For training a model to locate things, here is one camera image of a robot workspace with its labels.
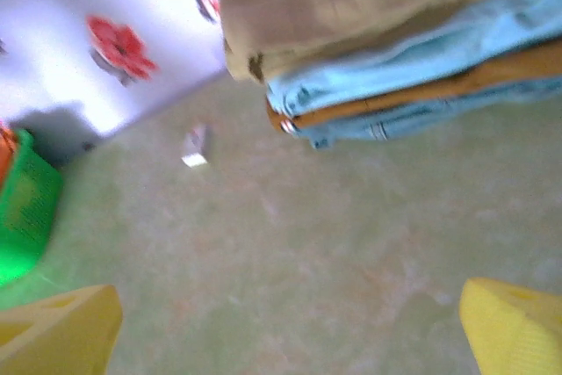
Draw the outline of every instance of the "tiled floor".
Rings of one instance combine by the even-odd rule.
[[[315,152],[223,77],[65,172],[53,240],[0,307],[115,284],[110,375],[472,375],[469,277],[562,292],[562,101]],[[181,161],[213,128],[210,164]]]

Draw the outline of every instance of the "light blue cloth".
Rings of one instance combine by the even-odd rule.
[[[358,53],[269,81],[271,107],[288,117],[467,70],[562,34],[562,0],[483,0],[448,23],[385,51]]]
[[[329,148],[337,140],[385,141],[419,133],[429,126],[465,112],[498,103],[530,103],[562,94],[562,76],[504,83],[462,97],[402,105],[382,112],[295,129],[292,134],[308,138],[314,148]]]

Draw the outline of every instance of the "small white object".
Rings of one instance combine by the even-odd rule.
[[[188,167],[197,167],[207,163],[205,158],[206,132],[205,125],[197,125],[185,137],[182,160]]]

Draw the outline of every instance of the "stack of folded clothes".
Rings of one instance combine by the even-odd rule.
[[[562,0],[221,0],[227,65],[315,148],[562,94]]]

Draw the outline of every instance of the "green plastic basket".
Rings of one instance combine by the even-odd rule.
[[[61,174],[33,152],[33,137],[24,130],[17,135],[19,148],[0,191],[0,285],[41,258],[62,189]]]

